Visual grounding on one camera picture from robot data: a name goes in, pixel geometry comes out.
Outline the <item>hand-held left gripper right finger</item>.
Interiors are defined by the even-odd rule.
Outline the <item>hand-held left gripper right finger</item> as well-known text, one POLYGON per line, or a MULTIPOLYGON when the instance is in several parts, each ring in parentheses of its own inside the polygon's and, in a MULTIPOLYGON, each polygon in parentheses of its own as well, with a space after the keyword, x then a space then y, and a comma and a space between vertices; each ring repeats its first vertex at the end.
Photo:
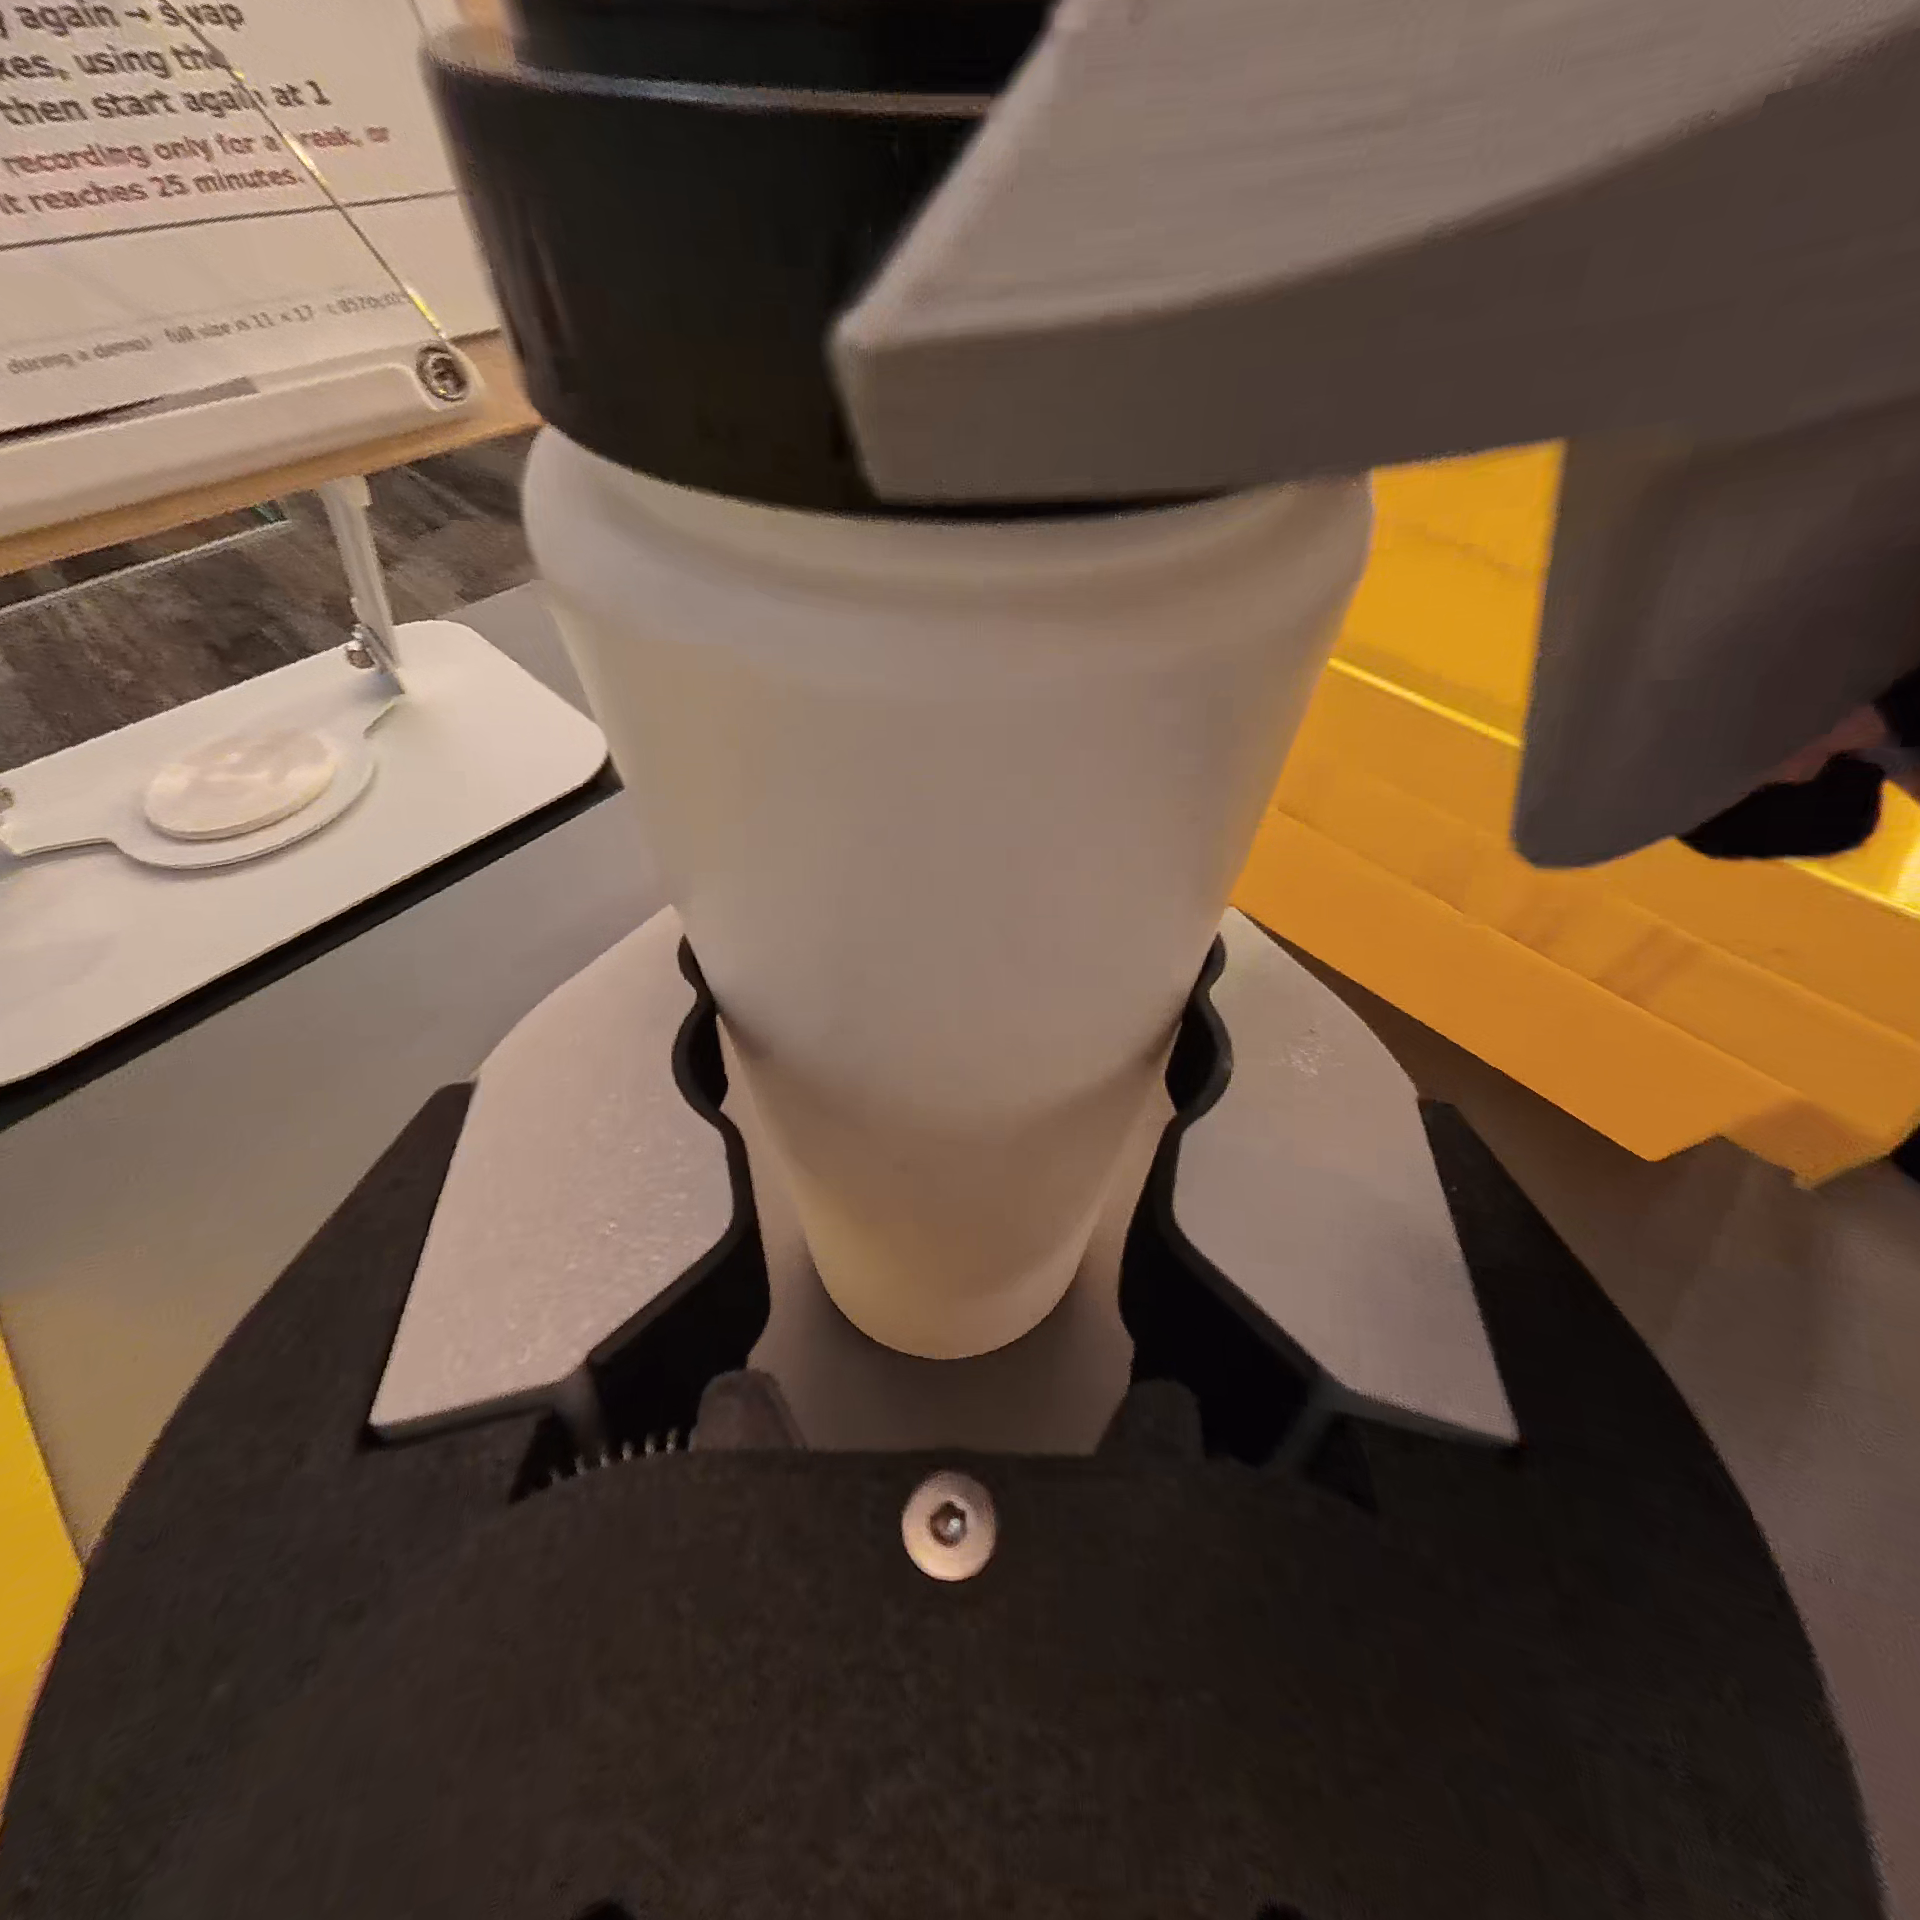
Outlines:
POLYGON ((1164 1085, 1128 1229, 1132 1380, 1179 1385, 1204 1453, 1318 1453, 1335 1424, 1518 1444, 1407 1071, 1234 907, 1164 1085))

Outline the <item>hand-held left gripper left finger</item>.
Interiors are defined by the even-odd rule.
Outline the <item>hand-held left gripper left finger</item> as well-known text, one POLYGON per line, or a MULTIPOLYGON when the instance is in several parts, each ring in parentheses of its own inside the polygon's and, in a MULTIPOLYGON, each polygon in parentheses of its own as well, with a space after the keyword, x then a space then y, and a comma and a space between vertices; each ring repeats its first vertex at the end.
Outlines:
POLYGON ((386 1444, 539 1414, 692 1434, 772 1314, 715 998, 674 907, 483 1062, 376 1387, 386 1444))

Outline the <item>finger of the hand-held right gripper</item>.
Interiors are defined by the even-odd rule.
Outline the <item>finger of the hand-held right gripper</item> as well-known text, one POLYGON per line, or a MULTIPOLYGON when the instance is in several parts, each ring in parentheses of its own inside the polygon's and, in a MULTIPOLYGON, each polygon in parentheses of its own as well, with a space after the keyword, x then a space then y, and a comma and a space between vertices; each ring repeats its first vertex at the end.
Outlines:
POLYGON ((1909 400, 1918 4, 1057 4, 831 368, 914 503, 1909 400))

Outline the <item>yellow plastic bin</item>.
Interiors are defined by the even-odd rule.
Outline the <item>yellow plastic bin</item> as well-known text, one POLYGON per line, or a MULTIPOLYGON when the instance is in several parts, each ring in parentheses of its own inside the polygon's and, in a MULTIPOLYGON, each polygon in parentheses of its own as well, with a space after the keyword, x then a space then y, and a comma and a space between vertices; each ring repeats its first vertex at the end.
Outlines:
POLYGON ((5 1785, 15 1781, 80 1579, 82 1560, 15 1356, 5 1348, 5 1785))
POLYGON ((1820 1185, 1918 1134, 1918 800, 1822 863, 1509 846, 1561 450, 1382 467, 1234 905, 1644 1158, 1820 1185))

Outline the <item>white plastic bottle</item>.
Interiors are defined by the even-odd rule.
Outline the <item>white plastic bottle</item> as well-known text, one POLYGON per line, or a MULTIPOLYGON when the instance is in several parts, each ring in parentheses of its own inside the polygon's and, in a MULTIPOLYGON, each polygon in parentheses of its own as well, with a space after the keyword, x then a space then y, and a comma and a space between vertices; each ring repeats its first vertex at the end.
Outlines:
POLYGON ((832 1303, 1064 1296, 1373 547, 1373 488, 855 518, 539 431, 523 527, 832 1303))

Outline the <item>black bottle lid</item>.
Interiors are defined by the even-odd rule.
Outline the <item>black bottle lid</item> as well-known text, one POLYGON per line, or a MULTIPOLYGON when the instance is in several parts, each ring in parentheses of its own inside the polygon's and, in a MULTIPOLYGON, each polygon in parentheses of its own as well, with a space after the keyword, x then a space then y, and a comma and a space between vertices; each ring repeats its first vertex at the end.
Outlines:
POLYGON ((831 326, 1057 4, 500 4, 422 55, 527 393, 569 443, 723 503, 967 530, 1142 495, 881 501, 831 326))

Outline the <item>person's right hand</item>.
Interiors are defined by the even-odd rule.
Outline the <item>person's right hand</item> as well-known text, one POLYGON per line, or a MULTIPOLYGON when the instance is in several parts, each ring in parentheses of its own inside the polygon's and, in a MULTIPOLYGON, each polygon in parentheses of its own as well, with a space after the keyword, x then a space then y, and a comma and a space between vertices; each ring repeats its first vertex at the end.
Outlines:
POLYGON ((1918 724, 1902 718, 1891 696, 1846 713, 1828 732, 1778 764, 1773 781, 1806 784, 1834 758, 1862 758, 1918 800, 1918 724))

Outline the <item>printed instruction sheet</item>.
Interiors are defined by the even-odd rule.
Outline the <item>printed instruction sheet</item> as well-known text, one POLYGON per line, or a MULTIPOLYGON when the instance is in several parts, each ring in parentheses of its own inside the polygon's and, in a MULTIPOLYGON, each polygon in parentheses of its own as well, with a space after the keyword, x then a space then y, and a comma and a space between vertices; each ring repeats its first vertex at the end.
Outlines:
POLYGON ((493 4, 5 4, 5 431, 478 339, 426 47, 493 4))

